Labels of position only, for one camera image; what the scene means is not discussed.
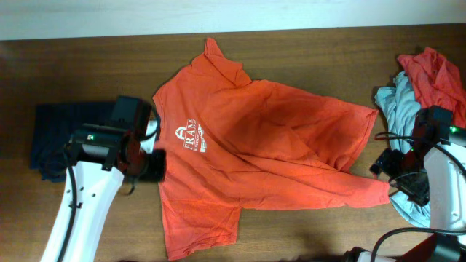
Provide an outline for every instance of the red fabric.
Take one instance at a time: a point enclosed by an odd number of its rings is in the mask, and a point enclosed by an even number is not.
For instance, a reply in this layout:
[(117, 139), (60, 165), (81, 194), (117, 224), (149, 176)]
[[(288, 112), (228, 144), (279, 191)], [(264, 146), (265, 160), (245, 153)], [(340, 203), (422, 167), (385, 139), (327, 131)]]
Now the red fabric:
[(267, 80), (251, 81), (213, 39), (154, 96), (170, 260), (235, 243), (242, 208), (373, 207), (387, 183), (349, 174), (377, 111)]
[(441, 106), (453, 111), (453, 124), (466, 127), (466, 92), (454, 64), (430, 47), (420, 55), (400, 55), (398, 61), (423, 108)]

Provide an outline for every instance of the wooden table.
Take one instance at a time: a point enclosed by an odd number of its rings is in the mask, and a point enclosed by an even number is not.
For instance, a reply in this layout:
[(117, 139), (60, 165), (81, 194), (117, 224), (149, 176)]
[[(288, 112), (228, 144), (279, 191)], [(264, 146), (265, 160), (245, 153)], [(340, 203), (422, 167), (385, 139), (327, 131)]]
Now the wooden table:
[[(374, 107), (377, 87), (392, 84), (397, 55), (433, 47), (466, 79), (466, 25), (335, 28), (260, 33), (124, 36), (93, 39), (0, 41), (0, 261), (38, 261), (63, 194), (63, 184), (41, 181), (28, 169), (39, 103), (151, 99), (215, 38), (252, 79), (269, 79)], [(373, 134), (385, 130), (379, 116)], [(371, 140), (354, 174), (387, 147)], [(368, 209), (243, 210), (237, 244), (199, 251), (186, 261), (276, 261), (297, 255), (338, 255), (371, 249), (386, 231), (408, 226), (391, 205)], [(380, 253), (404, 253), (425, 237), (390, 238)], [(156, 184), (117, 196), (108, 213), (96, 261), (165, 261)]]

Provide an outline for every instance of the t-shirt sleeve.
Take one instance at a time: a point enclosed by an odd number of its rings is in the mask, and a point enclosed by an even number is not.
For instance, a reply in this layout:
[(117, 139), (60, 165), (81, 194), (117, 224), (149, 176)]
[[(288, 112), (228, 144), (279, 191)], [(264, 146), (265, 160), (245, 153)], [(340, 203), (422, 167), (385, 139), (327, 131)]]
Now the t-shirt sleeve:
[(168, 259), (184, 258), (196, 250), (236, 242), (240, 207), (197, 200), (162, 200)]
[(348, 171), (366, 146), (378, 114), (276, 82), (255, 82), (248, 94), (253, 95), (242, 99), (247, 106), (223, 106), (239, 120), (209, 116), (239, 153), (286, 162), (319, 159), (341, 171)]

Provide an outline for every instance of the t-shirt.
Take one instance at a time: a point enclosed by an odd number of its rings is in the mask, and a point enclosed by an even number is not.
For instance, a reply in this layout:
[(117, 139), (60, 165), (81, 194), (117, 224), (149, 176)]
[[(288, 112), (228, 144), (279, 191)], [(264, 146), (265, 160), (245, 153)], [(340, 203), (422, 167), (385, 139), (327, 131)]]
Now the t-shirt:
[(398, 61), (409, 75), (416, 100), (423, 108), (448, 109), (453, 112), (453, 124), (466, 127), (466, 91), (453, 63), (430, 47), (416, 56), (400, 55)]
[(235, 243), (242, 208), (373, 207), (388, 184), (349, 174), (377, 110), (251, 81), (216, 42), (158, 90), (170, 260)]

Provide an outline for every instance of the dark blue fabric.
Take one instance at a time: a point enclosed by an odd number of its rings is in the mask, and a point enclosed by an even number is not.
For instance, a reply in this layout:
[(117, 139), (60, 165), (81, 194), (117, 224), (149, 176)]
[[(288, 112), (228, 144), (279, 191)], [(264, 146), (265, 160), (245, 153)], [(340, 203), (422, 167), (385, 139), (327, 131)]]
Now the dark blue fabric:
[(38, 105), (29, 167), (38, 169), (42, 180), (63, 182), (63, 145), (82, 124), (105, 124), (114, 105), (115, 102)]

